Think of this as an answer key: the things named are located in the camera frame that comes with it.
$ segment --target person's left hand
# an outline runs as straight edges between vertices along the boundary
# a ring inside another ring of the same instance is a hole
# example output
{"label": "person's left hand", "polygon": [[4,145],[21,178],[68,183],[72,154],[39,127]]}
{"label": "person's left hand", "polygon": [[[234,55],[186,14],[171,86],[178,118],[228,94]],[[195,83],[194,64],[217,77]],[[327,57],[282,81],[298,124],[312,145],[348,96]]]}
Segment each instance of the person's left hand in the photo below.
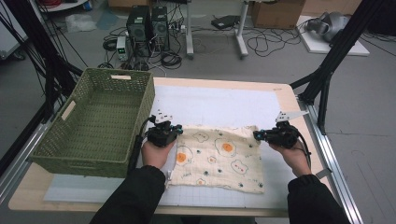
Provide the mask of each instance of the person's left hand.
{"label": "person's left hand", "polygon": [[153,143],[147,141],[142,146],[143,165],[155,166],[158,169],[163,168],[168,158],[169,151],[176,141],[173,141],[166,147],[156,147]]}

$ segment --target white mat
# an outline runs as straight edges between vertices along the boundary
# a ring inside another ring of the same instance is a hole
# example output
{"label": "white mat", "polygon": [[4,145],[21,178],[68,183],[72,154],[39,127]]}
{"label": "white mat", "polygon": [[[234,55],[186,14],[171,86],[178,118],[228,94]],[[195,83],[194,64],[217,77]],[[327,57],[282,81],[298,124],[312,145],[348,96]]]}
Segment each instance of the white mat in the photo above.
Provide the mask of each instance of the white mat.
{"label": "white mat", "polygon": [[[161,109],[173,115],[173,124],[203,124],[241,127],[256,124],[261,129],[275,126],[279,113],[276,95],[269,91],[244,91],[194,87],[156,86],[151,113]],[[262,143],[264,194],[191,186],[170,186],[160,205],[287,208],[287,184],[294,178],[282,157]],[[175,165],[172,148],[163,171]],[[122,180],[92,176],[56,175],[45,201],[103,203]]]}
{"label": "white mat", "polygon": [[[297,21],[297,26],[302,24],[305,21],[312,19],[309,16],[300,16],[300,19]],[[324,41],[320,35],[317,35],[315,31],[305,31],[304,25],[299,30],[304,44],[310,53],[328,53],[330,51],[329,43]],[[370,52],[361,44],[361,42],[356,41],[355,45],[350,49],[347,55],[355,55],[355,56],[369,56]]]}

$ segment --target metal leg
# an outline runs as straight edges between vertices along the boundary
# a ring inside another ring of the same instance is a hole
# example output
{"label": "metal leg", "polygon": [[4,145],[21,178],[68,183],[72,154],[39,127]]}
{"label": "metal leg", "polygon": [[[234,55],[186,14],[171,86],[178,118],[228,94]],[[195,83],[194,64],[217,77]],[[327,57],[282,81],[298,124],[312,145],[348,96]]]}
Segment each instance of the metal leg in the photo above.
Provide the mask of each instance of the metal leg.
{"label": "metal leg", "polygon": [[187,1],[186,48],[187,48],[187,56],[192,59],[194,57],[194,46],[192,44],[190,4],[191,4],[191,0]]}
{"label": "metal leg", "polygon": [[242,3],[241,21],[239,22],[239,29],[235,30],[236,40],[238,41],[239,48],[241,49],[241,59],[248,56],[247,46],[245,45],[242,32],[244,31],[245,19],[248,13],[248,1]]}

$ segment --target cardboard box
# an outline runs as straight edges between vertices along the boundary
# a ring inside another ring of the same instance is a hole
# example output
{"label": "cardboard box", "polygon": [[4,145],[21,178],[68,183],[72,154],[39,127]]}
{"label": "cardboard box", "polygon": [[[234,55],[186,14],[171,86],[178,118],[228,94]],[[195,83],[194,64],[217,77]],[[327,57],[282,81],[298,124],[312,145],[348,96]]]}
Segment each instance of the cardboard box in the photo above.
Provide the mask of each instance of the cardboard box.
{"label": "cardboard box", "polygon": [[117,9],[131,9],[132,6],[151,6],[151,0],[108,0],[108,5]]}
{"label": "cardboard box", "polygon": [[281,0],[273,4],[255,3],[251,18],[254,27],[294,29],[305,0]]}
{"label": "cardboard box", "polygon": [[302,15],[320,16],[326,11],[352,15],[360,3],[361,0],[306,0]]}

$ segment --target hand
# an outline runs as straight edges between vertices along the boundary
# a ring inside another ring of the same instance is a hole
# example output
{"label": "hand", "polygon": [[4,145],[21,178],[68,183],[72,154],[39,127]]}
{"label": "hand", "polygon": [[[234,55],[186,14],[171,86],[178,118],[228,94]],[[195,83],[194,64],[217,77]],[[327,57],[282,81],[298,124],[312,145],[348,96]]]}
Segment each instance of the hand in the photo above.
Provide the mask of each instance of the hand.
{"label": "hand", "polygon": [[303,144],[300,141],[297,141],[297,143],[290,149],[274,144],[269,145],[271,148],[282,154],[283,160],[285,160],[286,164],[297,177],[301,175],[312,175],[303,152]]}
{"label": "hand", "polygon": [[168,158],[169,151],[176,141],[166,147],[156,147],[153,143],[147,141],[142,146],[143,165],[155,166],[158,169],[163,168]]}

